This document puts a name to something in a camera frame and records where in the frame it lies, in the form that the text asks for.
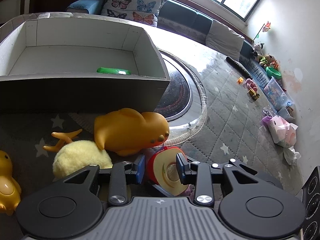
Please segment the red toy half fruit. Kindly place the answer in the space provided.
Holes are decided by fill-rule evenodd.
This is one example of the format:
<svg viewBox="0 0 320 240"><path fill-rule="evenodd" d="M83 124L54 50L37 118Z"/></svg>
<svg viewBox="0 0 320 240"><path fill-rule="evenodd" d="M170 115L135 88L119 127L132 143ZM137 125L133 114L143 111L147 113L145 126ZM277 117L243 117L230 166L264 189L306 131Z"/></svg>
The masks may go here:
<svg viewBox="0 0 320 240"><path fill-rule="evenodd" d="M166 147L152 155L146 165L145 175L148 179L159 185L173 196L178 196L187 190L189 185L180 182L176 168L176 154L183 151L178 147Z"/></svg>

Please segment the yellow plush chick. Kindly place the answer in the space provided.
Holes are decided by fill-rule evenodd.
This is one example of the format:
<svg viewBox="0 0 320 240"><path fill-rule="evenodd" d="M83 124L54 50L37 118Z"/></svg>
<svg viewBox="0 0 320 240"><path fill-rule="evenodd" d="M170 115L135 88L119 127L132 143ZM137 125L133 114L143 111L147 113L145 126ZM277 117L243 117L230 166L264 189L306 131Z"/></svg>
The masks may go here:
<svg viewBox="0 0 320 240"><path fill-rule="evenodd" d="M100 150L95 142L73 141L81 132L81 129L70 133L53 132L52 137L58 139L56 145L42 147L56 153L53 161L53 175L56 179L65 178L90 164L99 165L101 169L112 168L110 156L105 150Z"/></svg>

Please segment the orange rubber duck toy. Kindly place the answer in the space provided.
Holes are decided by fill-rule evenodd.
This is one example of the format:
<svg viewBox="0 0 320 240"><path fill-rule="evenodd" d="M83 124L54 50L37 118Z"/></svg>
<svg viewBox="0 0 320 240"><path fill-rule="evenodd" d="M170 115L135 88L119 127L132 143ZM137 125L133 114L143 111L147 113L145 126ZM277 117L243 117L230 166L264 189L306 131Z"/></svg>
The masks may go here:
<svg viewBox="0 0 320 240"><path fill-rule="evenodd" d="M170 134L165 117L156 112L122 108L94 121L94 141L99 149L126 157L164 143Z"/></svg>

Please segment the small yellow rubber duck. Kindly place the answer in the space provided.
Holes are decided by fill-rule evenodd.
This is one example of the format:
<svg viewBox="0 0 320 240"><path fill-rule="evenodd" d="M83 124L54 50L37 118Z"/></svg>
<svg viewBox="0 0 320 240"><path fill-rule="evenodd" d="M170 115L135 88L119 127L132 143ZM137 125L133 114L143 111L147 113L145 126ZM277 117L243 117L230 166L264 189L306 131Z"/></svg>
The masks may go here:
<svg viewBox="0 0 320 240"><path fill-rule="evenodd" d="M1 213L12 216L21 201L21 192L20 185L12 177L12 162L9 155L4 151L0 151Z"/></svg>

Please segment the green packet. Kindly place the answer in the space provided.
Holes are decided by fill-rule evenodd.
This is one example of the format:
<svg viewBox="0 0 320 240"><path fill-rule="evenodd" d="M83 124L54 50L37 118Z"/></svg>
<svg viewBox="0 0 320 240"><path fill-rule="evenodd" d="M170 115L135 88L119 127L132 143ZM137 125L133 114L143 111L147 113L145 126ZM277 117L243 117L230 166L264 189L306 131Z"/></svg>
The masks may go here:
<svg viewBox="0 0 320 240"><path fill-rule="evenodd" d="M119 68L106 68L106 67L99 67L97 69L97 73L116 74L116 75L131 75L131 72L129 70L119 69Z"/></svg>

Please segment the small orange toy block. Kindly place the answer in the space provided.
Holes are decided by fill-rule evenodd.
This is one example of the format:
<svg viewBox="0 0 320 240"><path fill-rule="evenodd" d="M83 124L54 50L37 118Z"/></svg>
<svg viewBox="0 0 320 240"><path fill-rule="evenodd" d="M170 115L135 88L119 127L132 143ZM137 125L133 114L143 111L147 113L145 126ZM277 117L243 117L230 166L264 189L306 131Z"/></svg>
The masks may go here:
<svg viewBox="0 0 320 240"><path fill-rule="evenodd" d="M242 77L238 78L238 83L241 84L244 81Z"/></svg>

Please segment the pink small toy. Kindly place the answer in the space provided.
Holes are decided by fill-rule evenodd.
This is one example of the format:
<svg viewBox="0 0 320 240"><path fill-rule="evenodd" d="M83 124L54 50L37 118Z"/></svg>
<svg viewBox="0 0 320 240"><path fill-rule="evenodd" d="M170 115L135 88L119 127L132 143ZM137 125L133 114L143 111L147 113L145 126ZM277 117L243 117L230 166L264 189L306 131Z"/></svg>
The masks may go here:
<svg viewBox="0 0 320 240"><path fill-rule="evenodd" d="M252 79L246 79L245 84L249 90L258 91L258 87Z"/></svg>

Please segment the black remote stick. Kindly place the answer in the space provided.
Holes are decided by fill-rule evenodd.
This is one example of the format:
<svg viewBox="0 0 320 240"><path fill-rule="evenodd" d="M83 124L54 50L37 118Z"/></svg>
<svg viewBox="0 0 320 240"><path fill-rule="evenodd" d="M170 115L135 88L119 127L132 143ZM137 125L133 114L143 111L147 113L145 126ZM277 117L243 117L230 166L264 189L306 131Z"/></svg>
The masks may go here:
<svg viewBox="0 0 320 240"><path fill-rule="evenodd" d="M247 69L238 61L235 61L231 57L227 56L226 61L230 64L233 68L235 68L238 72L242 74L245 79L252 79L251 74L247 71Z"/></svg>

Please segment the clear plastic storage box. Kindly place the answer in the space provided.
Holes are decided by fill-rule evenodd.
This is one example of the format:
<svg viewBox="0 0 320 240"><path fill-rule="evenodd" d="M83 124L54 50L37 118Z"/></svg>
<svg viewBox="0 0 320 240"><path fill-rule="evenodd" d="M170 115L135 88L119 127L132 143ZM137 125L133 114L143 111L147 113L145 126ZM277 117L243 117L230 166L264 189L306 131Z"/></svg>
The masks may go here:
<svg viewBox="0 0 320 240"><path fill-rule="evenodd" d="M287 106L294 106L291 98L283 91L274 77L270 79L267 85L263 88L263 91L276 111Z"/></svg>

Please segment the green toy bowl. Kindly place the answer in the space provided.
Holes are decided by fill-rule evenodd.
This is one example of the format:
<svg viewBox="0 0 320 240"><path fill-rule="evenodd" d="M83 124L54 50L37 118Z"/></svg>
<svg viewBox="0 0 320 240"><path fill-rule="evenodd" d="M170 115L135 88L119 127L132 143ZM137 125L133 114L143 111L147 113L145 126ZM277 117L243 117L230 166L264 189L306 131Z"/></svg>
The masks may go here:
<svg viewBox="0 0 320 240"><path fill-rule="evenodd" d="M267 76L270 78L274 77L276 80L280 80L282 78L281 73L272 67L266 67L265 70Z"/></svg>

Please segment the stuffed toys pile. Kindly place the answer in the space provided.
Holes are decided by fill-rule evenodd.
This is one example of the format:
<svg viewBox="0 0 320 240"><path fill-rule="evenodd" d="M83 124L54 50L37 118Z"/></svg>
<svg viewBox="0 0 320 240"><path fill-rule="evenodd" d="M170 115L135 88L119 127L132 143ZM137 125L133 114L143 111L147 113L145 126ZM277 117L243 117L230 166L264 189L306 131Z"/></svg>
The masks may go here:
<svg viewBox="0 0 320 240"><path fill-rule="evenodd" d="M255 60L259 63L261 67L266 69L266 67L271 67L278 69L279 64L276 61L276 58L271 54L263 54L264 43L258 42L253 46L253 56Z"/></svg>

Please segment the grey sofa cushion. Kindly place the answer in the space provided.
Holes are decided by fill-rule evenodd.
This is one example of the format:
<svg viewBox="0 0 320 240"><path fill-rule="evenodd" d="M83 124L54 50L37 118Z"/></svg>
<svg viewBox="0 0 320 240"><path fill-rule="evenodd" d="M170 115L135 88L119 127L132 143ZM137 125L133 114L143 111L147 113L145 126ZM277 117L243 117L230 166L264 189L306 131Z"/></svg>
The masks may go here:
<svg viewBox="0 0 320 240"><path fill-rule="evenodd" d="M213 20L206 37L206 46L239 61L245 38L228 26Z"/></svg>

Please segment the grey cardboard box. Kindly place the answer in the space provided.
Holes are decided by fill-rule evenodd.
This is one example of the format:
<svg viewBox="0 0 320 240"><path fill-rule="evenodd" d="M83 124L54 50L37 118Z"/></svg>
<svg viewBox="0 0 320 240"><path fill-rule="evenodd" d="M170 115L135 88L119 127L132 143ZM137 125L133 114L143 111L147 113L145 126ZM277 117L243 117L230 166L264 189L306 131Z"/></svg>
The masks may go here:
<svg viewBox="0 0 320 240"><path fill-rule="evenodd" d="M151 27L118 18L50 12L1 26L1 110L153 111L170 77ZM131 75L97 73L99 67Z"/></svg>

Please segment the dark teal sofa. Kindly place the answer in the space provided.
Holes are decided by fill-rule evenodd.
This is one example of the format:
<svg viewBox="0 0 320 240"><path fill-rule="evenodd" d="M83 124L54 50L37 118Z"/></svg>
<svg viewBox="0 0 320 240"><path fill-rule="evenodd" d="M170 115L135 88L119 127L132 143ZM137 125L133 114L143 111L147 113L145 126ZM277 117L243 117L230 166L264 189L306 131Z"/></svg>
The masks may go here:
<svg viewBox="0 0 320 240"><path fill-rule="evenodd" d="M158 28L182 35L240 62L264 88L270 78L255 60L254 48L227 25L175 0L159 11Z"/></svg>

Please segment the blue cushion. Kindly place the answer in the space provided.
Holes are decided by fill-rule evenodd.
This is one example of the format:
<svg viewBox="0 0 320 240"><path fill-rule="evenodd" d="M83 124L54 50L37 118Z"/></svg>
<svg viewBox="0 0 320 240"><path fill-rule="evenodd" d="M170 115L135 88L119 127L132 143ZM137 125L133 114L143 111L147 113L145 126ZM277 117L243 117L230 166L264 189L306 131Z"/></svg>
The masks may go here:
<svg viewBox="0 0 320 240"><path fill-rule="evenodd" d="M105 0L78 0L68 6L66 12L100 15Z"/></svg>

